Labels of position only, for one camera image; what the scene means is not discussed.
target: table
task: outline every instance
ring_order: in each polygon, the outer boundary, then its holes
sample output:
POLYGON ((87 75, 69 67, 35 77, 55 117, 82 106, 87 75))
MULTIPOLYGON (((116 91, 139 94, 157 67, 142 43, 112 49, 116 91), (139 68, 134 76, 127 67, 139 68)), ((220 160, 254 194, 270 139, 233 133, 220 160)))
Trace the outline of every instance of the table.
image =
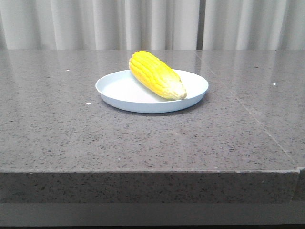
POLYGON ((164 114, 95 90, 133 52, 0 51, 0 226, 305 223, 305 51, 152 51, 209 82, 164 114))

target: floor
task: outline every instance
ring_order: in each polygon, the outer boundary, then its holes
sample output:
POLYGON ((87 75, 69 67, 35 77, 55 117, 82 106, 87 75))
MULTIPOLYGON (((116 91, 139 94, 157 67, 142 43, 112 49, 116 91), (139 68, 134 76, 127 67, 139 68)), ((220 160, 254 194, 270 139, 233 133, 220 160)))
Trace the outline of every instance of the floor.
MULTIPOLYGON (((83 227, 0 227, 0 229, 78 229, 83 227)), ((90 229, 305 229, 298 225, 240 225, 240 226, 137 226, 137 227, 87 227, 90 229)))

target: curtain fold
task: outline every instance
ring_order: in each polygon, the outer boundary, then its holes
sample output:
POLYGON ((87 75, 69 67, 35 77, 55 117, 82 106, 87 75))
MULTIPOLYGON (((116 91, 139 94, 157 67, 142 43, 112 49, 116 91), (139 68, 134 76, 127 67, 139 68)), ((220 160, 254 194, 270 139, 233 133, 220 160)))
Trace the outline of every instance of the curtain fold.
POLYGON ((304 12, 304 0, 0 0, 0 49, 305 50, 304 12))

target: corn cob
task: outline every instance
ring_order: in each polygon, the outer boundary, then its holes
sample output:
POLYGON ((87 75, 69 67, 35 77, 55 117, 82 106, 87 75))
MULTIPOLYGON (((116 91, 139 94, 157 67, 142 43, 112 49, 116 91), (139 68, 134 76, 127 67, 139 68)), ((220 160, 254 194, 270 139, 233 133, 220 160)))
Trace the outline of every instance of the corn cob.
POLYGON ((142 84, 163 98, 180 100, 187 96, 180 76, 150 52, 135 52, 129 68, 142 84))

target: countertop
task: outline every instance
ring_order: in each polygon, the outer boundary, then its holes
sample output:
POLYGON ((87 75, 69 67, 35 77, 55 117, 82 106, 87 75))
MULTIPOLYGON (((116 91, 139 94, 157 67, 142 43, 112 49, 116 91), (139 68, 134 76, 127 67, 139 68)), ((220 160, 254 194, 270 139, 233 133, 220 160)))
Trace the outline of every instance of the countertop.
POLYGON ((164 114, 96 91, 132 53, 0 51, 0 203, 305 200, 305 51, 152 51, 209 83, 164 114))

